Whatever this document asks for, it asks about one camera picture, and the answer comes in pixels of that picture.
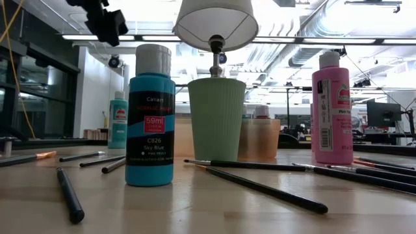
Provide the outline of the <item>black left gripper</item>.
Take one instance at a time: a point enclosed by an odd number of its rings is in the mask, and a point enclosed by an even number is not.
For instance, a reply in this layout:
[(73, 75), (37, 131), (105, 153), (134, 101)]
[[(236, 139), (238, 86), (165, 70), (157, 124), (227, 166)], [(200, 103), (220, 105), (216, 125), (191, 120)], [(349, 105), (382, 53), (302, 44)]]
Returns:
[(81, 7), (86, 12), (85, 25), (100, 42), (111, 46), (120, 44), (119, 36), (128, 33), (125, 17), (121, 10), (108, 11), (108, 0), (66, 0), (73, 7)]

